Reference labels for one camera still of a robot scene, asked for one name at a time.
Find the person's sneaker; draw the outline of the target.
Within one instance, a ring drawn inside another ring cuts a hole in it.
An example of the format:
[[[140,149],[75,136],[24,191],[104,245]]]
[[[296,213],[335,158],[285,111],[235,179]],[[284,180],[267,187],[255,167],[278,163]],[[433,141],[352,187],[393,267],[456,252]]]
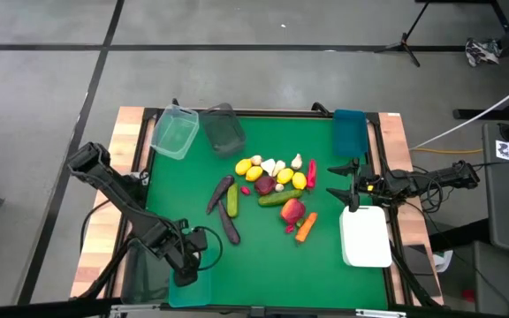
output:
[[[494,39],[477,41],[468,38],[465,45],[467,62],[471,67],[479,64],[499,64],[500,53],[498,41]]]

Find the grey cabinet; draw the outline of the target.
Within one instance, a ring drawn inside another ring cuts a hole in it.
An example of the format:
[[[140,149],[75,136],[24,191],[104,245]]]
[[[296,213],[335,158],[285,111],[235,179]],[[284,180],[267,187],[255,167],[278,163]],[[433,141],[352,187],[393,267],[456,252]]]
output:
[[[509,315],[509,251],[474,242],[453,251],[442,279],[445,296],[458,309]],[[464,289],[475,291],[475,303],[463,300]]]

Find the black tablet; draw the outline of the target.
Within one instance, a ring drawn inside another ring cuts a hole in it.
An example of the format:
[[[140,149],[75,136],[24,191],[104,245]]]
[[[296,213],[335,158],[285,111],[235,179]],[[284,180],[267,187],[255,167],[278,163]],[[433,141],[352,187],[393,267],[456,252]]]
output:
[[[430,297],[440,297],[441,291],[431,267],[425,245],[403,247],[407,266],[410,268],[419,285]]]

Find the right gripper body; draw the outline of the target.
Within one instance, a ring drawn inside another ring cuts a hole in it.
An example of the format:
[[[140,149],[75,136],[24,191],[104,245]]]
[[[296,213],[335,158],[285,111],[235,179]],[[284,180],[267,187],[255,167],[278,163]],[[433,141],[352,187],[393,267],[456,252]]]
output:
[[[370,170],[359,173],[359,193],[369,196],[382,196],[385,190],[385,179],[382,175],[374,174]]]

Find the clear plastic basket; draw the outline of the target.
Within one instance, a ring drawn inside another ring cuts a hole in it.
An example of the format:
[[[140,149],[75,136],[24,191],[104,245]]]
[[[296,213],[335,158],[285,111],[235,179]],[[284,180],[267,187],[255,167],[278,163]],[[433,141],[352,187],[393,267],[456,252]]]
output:
[[[159,154],[182,160],[199,130],[199,114],[176,104],[166,107],[156,122],[150,146]]]

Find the dark green cucumber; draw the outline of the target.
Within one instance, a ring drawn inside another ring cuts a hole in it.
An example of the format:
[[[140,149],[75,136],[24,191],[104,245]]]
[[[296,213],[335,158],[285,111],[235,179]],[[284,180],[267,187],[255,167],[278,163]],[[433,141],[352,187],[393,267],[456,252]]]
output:
[[[277,205],[283,205],[288,202],[290,199],[299,199],[303,194],[302,190],[294,189],[283,191],[279,193],[270,193],[264,196],[261,196],[258,199],[258,204],[262,207],[271,207]]]

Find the silver bracket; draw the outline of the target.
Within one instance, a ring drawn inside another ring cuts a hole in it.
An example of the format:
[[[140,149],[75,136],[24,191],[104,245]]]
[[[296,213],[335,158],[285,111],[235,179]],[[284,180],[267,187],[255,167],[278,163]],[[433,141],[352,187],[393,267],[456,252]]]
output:
[[[356,309],[355,315],[357,317],[365,318],[407,318],[405,312],[372,310],[372,309]]]
[[[110,308],[108,318],[126,318],[128,314],[160,310],[161,306],[157,304],[145,305],[115,305]]]

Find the teal plastic basket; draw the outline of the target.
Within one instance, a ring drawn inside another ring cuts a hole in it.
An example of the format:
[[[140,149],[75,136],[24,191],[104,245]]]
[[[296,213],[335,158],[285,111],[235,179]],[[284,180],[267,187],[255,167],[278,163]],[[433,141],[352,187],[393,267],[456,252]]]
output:
[[[187,286],[178,287],[175,283],[175,271],[170,271],[168,303],[171,307],[202,307],[212,299],[213,269],[198,272],[198,279]]]

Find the black tripod stand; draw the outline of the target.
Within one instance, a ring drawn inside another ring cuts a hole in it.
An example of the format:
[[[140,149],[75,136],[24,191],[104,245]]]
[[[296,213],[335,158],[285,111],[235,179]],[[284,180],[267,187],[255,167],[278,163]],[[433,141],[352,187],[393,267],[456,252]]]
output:
[[[388,52],[388,51],[403,51],[408,54],[408,56],[410,57],[411,62],[413,63],[414,66],[420,67],[421,64],[420,64],[419,60],[416,58],[413,51],[410,49],[410,46],[408,45],[407,41],[408,41],[408,38],[410,37],[411,33],[415,30],[417,24],[419,23],[420,19],[423,16],[424,12],[427,10],[430,2],[431,2],[431,0],[421,0],[421,3],[423,3],[422,9],[416,16],[416,18],[415,18],[413,24],[410,26],[410,28],[401,35],[400,40],[398,42],[394,42],[392,44],[383,46],[381,49],[375,50],[375,53],[384,53],[384,52]]]

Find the red apple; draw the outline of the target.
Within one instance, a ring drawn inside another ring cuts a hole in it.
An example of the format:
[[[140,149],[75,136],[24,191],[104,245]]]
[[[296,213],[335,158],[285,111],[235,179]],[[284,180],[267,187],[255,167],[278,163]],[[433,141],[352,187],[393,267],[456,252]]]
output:
[[[287,224],[297,223],[306,213],[306,207],[298,199],[289,199],[280,211],[280,217]]]

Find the dark red round fruit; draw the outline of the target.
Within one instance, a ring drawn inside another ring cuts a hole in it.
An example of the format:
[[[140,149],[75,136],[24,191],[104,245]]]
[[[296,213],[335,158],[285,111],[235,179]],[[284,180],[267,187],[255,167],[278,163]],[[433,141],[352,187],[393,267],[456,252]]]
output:
[[[271,176],[259,177],[254,183],[254,189],[261,195],[267,195],[271,193],[276,186],[277,181]]]

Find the light green cucumber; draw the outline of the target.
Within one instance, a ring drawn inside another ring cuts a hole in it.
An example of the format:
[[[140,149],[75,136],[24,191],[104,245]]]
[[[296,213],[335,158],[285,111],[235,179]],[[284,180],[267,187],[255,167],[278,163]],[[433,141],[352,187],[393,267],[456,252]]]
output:
[[[239,214],[239,185],[233,183],[227,190],[227,215],[230,218],[237,217]]]

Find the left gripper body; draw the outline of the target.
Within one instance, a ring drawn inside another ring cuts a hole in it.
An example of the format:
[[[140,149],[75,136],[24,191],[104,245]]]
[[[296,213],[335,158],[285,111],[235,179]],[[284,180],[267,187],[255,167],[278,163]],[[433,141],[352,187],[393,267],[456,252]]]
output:
[[[183,248],[176,242],[165,244],[165,259],[178,272],[197,270],[197,248],[185,243]]]

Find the grey translucent basket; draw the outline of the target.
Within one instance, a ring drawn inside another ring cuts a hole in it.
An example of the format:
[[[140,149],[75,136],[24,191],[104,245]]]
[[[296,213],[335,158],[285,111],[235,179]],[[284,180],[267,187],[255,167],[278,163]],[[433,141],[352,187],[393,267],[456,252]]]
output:
[[[244,149],[247,136],[229,103],[203,110],[200,122],[209,144],[219,157],[235,155]]]

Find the orange carrot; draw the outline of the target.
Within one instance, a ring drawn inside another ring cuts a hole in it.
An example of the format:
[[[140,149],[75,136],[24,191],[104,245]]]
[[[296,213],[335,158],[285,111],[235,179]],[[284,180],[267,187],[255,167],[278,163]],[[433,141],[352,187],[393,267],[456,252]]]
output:
[[[295,240],[297,243],[303,243],[307,237],[308,234],[311,232],[311,229],[313,228],[313,225],[315,224],[315,221],[317,220],[318,214],[316,212],[312,212],[308,215],[308,217],[304,220],[301,227],[298,229]]]

